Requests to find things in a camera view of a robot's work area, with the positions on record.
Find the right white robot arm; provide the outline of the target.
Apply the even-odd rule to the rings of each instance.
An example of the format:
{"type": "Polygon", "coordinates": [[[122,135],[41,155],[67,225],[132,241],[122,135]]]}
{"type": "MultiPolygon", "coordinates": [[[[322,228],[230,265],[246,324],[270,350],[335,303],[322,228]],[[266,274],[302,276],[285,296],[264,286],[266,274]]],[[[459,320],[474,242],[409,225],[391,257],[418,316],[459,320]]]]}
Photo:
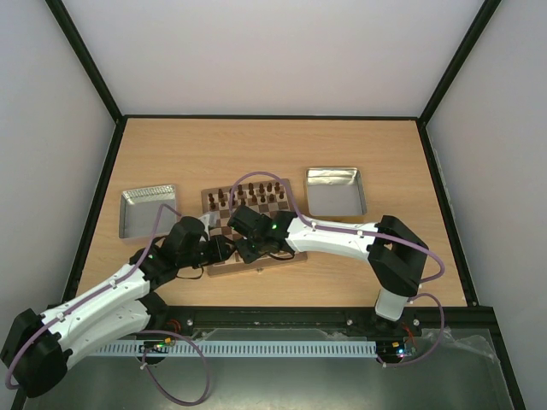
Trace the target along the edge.
{"type": "Polygon", "coordinates": [[[417,295],[429,251],[401,220],[390,215],[376,224],[349,224],[289,211],[271,218],[241,205],[227,225],[242,236],[236,249],[246,264],[280,251],[320,252],[367,262],[380,283],[373,326],[385,335],[402,325],[404,307],[417,295]]]}

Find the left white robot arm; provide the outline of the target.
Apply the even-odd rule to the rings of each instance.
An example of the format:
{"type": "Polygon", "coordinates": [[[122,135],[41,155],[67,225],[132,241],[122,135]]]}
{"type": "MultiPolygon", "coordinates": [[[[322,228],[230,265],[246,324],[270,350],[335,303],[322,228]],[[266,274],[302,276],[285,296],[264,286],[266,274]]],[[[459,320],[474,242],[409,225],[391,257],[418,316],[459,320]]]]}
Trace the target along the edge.
{"type": "Polygon", "coordinates": [[[7,388],[40,396],[103,345],[162,329],[168,308],[156,290],[179,270],[225,261],[235,250],[233,240],[208,234],[207,218],[182,218],[84,294],[42,313],[27,309],[17,315],[1,351],[7,388]]]}

